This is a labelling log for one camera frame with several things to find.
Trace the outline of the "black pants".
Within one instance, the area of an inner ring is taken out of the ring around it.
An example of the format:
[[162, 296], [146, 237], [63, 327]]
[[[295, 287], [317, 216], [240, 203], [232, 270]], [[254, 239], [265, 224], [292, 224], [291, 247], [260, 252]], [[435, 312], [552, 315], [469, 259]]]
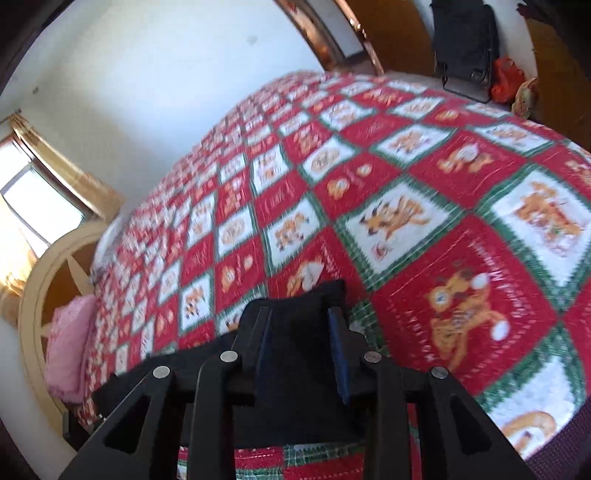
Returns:
[[366, 443], [369, 405], [362, 398], [342, 402], [332, 361], [329, 310], [341, 309], [349, 326], [344, 281], [322, 283], [297, 297], [250, 303], [270, 305], [273, 313], [249, 377], [252, 397], [233, 410], [235, 449]]

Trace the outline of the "pink folded blanket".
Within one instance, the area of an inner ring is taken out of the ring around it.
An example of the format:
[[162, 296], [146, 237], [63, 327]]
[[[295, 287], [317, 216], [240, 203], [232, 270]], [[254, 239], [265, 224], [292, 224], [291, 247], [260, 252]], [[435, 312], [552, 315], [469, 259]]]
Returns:
[[76, 405], [83, 400], [84, 369], [96, 305], [93, 294], [76, 296], [53, 314], [44, 380], [49, 393], [66, 404]]

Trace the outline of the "cream wooden headboard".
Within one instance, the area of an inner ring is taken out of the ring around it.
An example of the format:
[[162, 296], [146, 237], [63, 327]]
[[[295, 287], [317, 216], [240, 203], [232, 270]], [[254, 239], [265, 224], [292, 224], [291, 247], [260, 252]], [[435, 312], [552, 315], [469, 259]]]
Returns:
[[90, 267], [106, 228], [102, 221], [89, 221], [56, 240], [34, 264], [20, 299], [18, 334], [24, 370], [38, 406], [56, 432], [61, 431], [66, 406], [49, 394], [44, 380], [53, 314], [76, 296], [94, 291]]

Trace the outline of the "red patterned bed quilt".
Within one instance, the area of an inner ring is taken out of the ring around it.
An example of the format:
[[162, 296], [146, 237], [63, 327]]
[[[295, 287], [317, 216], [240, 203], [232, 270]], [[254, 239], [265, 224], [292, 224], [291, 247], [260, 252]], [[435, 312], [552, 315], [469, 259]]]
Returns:
[[335, 279], [370, 346], [449, 369], [538, 478], [589, 476], [589, 153], [384, 76], [276, 79], [172, 168], [98, 280], [84, 391]]

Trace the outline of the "right yellow curtain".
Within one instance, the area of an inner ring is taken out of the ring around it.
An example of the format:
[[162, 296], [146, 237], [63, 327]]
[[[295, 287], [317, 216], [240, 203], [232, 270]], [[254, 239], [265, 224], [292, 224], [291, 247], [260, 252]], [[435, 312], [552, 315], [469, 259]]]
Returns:
[[125, 202], [120, 193], [54, 149], [19, 113], [10, 115], [9, 122], [24, 145], [95, 215], [105, 221], [116, 217]]

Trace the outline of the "window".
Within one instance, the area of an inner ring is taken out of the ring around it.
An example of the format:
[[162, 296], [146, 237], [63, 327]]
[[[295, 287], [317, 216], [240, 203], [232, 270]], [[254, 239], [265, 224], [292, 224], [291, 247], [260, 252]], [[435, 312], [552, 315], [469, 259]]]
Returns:
[[1, 207], [37, 257], [96, 218], [14, 134], [1, 139]]

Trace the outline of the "red bag on floor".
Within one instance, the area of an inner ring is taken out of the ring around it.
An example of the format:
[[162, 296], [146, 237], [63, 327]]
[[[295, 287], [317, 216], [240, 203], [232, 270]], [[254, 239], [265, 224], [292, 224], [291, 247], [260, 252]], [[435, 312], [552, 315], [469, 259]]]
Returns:
[[491, 97], [500, 104], [513, 102], [519, 87], [526, 81], [525, 73], [508, 57], [494, 62], [493, 77]]

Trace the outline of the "black folding chair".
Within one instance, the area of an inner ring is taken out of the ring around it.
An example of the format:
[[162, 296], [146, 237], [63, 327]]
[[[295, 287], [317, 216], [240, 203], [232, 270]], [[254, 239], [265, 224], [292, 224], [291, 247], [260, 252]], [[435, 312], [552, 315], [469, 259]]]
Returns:
[[434, 1], [431, 9], [436, 73], [443, 88], [488, 103], [494, 62], [499, 58], [494, 10], [474, 0]]

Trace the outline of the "brown wooden door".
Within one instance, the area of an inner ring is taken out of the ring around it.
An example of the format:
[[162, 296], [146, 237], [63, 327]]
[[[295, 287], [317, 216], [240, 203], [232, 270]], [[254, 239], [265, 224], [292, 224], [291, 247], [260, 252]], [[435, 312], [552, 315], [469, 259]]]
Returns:
[[431, 77], [435, 53], [414, 1], [278, 1], [326, 71]]

